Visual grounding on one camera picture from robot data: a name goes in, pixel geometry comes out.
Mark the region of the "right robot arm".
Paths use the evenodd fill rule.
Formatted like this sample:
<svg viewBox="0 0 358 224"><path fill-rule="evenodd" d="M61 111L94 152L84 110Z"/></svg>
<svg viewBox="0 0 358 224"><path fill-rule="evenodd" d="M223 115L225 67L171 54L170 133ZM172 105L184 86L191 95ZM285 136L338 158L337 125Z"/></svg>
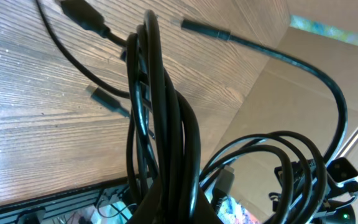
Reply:
<svg viewBox="0 0 358 224"><path fill-rule="evenodd" d="M303 169L299 162L292 162L294 171L294 190L293 204L290 206L290 214L295 212L295 208L300 205L302 198L303 184L305 178ZM308 160L312 175L312 192L311 196L315 195L316 191L316 164L313 159ZM282 167L274 168L274 173L280 185L283 185ZM356 215L352 204L358 198L358 171L345 157L340 157L333 160L327 168L328 183L326 186L326 193L323 203L319 210L312 217L312 223L356 223ZM349 194L351 197L348 201L341 202L333 200L344 194ZM279 193L269 193L269 198L273 201L273 212L276 212L278 201L280 200Z"/></svg>

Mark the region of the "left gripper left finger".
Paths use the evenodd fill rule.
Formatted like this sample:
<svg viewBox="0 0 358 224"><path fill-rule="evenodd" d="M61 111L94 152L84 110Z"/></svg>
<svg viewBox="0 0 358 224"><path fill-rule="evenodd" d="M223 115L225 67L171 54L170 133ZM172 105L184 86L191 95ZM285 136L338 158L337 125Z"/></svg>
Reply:
<svg viewBox="0 0 358 224"><path fill-rule="evenodd" d="M147 195L127 224L164 224L162 183L155 179Z"/></svg>

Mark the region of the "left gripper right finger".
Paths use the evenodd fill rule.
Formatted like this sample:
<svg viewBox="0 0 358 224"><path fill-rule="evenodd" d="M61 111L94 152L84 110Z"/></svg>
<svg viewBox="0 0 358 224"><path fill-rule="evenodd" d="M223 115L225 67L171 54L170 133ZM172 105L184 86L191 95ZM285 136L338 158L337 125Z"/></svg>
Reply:
<svg viewBox="0 0 358 224"><path fill-rule="evenodd" d="M201 187L198 187L194 224L223 224L221 219L215 214Z"/></svg>

